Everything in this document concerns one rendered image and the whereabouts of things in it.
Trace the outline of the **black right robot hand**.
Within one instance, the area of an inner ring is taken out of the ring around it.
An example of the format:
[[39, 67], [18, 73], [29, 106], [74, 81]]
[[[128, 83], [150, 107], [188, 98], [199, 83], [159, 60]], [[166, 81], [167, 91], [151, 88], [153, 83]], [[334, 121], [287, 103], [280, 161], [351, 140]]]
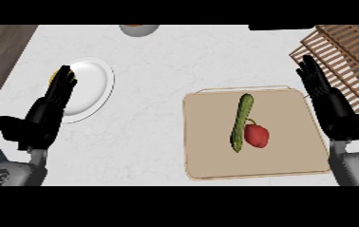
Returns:
[[296, 72], [312, 99], [324, 134], [334, 141], [359, 140], [359, 114], [355, 113], [342, 90], [330, 84], [311, 55], [303, 56]]

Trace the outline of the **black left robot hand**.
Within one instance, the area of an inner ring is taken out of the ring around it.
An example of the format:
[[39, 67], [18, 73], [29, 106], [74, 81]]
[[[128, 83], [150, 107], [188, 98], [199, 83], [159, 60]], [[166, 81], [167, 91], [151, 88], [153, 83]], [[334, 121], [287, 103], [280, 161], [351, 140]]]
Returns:
[[61, 66], [46, 93], [36, 100], [26, 118], [0, 116], [4, 139], [18, 143], [20, 151], [46, 150], [55, 142], [76, 85], [70, 66]]

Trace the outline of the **wooden slatted tiered shelf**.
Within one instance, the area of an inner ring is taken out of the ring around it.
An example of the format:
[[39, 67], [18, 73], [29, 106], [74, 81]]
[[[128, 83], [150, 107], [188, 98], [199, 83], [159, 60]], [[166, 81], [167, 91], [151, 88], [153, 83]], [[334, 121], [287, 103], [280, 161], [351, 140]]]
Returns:
[[359, 25], [317, 25], [290, 57], [300, 63], [305, 55], [314, 57], [330, 84], [359, 114]]

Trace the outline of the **red bell pepper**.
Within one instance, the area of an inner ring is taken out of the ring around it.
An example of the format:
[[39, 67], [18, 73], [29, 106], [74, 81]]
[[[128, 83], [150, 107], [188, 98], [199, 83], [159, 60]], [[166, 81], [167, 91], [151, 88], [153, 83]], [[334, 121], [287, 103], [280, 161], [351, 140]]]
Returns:
[[244, 139], [258, 148], [265, 148], [269, 142], [269, 131], [255, 121], [244, 127]]

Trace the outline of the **grey bowl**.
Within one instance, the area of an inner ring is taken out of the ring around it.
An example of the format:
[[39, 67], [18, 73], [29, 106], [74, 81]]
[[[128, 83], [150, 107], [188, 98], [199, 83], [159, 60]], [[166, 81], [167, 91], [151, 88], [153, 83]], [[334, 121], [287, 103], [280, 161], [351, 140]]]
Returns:
[[139, 25], [139, 26], [120, 25], [120, 28], [123, 33], [128, 36], [145, 37], [157, 31], [159, 25]]

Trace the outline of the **beige wooden tray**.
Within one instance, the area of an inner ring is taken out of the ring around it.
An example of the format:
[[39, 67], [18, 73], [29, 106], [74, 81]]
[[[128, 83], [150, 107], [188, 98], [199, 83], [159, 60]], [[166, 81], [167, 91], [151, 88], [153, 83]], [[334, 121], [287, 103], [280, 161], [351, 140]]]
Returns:
[[203, 90], [182, 100], [194, 180], [327, 173], [329, 151], [303, 93], [289, 87]]

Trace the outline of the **white round plate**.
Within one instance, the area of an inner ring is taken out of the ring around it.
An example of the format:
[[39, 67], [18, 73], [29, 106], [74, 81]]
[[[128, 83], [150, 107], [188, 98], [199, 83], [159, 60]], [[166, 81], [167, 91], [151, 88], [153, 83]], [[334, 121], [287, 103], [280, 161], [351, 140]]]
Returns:
[[77, 85], [66, 108], [63, 123], [77, 123], [92, 117], [105, 105], [116, 87], [116, 72], [97, 57], [83, 57], [70, 62]]

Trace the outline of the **yellow fruit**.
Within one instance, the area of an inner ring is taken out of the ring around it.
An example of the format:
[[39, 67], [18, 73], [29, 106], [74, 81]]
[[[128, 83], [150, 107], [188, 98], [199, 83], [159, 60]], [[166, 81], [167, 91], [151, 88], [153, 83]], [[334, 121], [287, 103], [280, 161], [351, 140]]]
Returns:
[[[58, 70], [54, 72], [54, 74], [51, 75], [49, 82], [48, 82], [48, 86], [52, 85], [52, 82], [54, 82], [55, 77], [57, 77], [57, 75], [58, 75], [58, 73], [60, 73], [60, 70], [61, 70], [61, 69], [58, 69]], [[73, 71], [71, 69], [70, 69], [70, 71], [69, 71], [67, 78], [70, 78], [70, 82], [73, 82], [73, 81], [76, 80], [76, 74], [74, 74], [74, 71]]]

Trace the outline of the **long green squash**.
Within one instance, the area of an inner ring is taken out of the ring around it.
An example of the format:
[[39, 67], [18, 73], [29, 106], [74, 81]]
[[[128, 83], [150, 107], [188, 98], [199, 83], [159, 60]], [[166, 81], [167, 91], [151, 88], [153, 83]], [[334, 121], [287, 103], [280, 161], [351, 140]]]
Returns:
[[246, 93], [238, 101], [238, 109], [235, 114], [235, 125], [231, 135], [231, 144], [235, 152], [240, 152], [243, 146], [243, 136], [247, 118], [255, 104], [253, 95]]

